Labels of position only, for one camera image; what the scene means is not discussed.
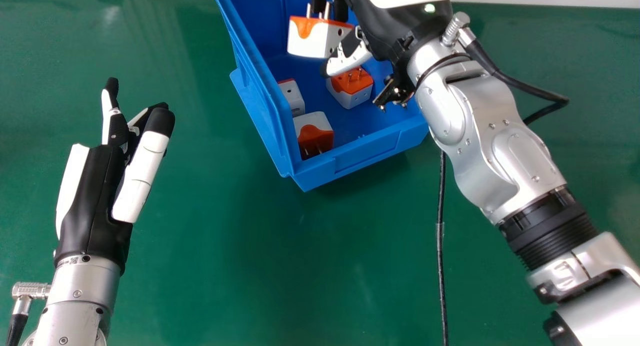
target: robotic hand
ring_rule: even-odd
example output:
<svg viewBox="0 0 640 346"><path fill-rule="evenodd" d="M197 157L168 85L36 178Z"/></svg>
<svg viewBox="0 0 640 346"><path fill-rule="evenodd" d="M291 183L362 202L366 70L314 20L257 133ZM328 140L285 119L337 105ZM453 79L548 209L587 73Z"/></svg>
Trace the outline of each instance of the robotic hand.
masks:
<svg viewBox="0 0 640 346"><path fill-rule="evenodd" d="M540 301L557 303L544 323L553 343L640 344L638 266L595 229L527 127L569 100L503 74L450 0L344 1L359 26L334 45L323 74L371 57L391 62L374 103L384 110L415 97L462 194L500 230ZM555 104L522 120L508 86Z"/></svg>
<svg viewBox="0 0 640 346"><path fill-rule="evenodd" d="M127 123L118 80L102 91L102 145L73 145L57 207L51 285L18 282L6 346L17 346L32 300L46 299L27 346L106 344L133 223L151 190L176 119L165 103L142 110Z"/></svg>

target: blue container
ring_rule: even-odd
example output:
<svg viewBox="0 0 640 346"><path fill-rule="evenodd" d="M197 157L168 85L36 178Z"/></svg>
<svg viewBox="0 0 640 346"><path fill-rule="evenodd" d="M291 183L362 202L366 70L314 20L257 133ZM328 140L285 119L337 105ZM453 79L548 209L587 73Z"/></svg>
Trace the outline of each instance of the blue container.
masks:
<svg viewBox="0 0 640 346"><path fill-rule="evenodd" d="M331 96L320 76L320 60L287 53L289 17L306 13L309 0L215 0L233 44L237 70L231 80L244 102L279 174L309 191L419 145L428 127L418 106L387 107L371 102L347 110ZM356 24L353 15L350 21ZM373 94L391 74L389 62L364 65L375 80ZM277 81L295 79L306 112L323 111L334 131L333 150L303 161L290 107Z"/></svg>

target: green tabletop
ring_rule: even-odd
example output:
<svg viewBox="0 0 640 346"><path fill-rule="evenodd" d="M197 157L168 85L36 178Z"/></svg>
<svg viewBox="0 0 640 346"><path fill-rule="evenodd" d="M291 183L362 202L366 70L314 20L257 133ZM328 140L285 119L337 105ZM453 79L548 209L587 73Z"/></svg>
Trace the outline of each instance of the green tabletop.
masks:
<svg viewBox="0 0 640 346"><path fill-rule="evenodd" d="M571 97L532 128L594 223L640 260L638 11L455 9L506 73ZM279 177L234 68L214 0L0 0L0 327L14 282L51 281L62 172L73 143L99 143L99 92L114 76L126 115L165 101L177 123L110 344L441 344L432 140L302 193ZM522 115L545 105L516 98ZM449 176L452 344L546 344L553 308Z"/></svg>

